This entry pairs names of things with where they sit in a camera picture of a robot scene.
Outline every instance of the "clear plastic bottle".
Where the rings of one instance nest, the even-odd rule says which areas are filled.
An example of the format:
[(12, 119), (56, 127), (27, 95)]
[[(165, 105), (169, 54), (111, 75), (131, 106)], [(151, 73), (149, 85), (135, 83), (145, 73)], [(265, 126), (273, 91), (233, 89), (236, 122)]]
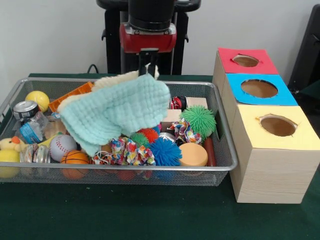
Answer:
[(44, 140), (44, 130), (48, 123), (49, 120), (39, 111), (20, 127), (16, 135), (28, 144), (41, 143)]

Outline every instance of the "black cable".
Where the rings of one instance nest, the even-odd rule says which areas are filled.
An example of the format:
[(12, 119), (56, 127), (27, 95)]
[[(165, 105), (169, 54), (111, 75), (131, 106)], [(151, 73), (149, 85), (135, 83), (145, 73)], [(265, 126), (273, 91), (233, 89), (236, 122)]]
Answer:
[(98, 74), (99, 70), (98, 70), (98, 68), (97, 68), (97, 66), (95, 64), (91, 64), (90, 67), (88, 68), (88, 71), (86, 71), (86, 73), (89, 74), (92, 67), (94, 67), (95, 72)]

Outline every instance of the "baseball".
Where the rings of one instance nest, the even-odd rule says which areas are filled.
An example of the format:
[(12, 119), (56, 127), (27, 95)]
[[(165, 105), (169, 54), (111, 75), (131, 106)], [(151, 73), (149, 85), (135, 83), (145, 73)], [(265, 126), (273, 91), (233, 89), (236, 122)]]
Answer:
[(77, 149), (76, 141), (69, 135), (58, 135), (50, 143), (50, 156), (53, 160), (61, 162), (62, 157)]

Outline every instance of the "green spiky ball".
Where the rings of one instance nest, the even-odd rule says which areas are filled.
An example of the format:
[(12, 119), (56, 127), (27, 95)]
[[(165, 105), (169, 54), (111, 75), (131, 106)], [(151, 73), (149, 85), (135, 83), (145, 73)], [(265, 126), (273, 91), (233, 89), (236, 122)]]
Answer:
[(217, 122), (214, 114), (204, 106), (188, 107), (180, 117), (190, 123), (191, 129), (195, 133), (199, 133), (203, 141), (216, 131)]
[(140, 148), (141, 146), (146, 147), (149, 145), (148, 138), (146, 138), (142, 133), (136, 132), (131, 135), (130, 139), (136, 143), (138, 148)]

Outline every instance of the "yellow rubber duck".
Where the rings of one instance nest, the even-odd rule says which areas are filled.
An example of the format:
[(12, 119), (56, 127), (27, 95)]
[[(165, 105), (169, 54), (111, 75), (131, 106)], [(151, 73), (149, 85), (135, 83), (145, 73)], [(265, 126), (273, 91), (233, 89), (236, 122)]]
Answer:
[(4, 138), (0, 141), (1, 150), (15, 150), (16, 152), (21, 152), (25, 149), (27, 144), (20, 140), (17, 136), (13, 138)]

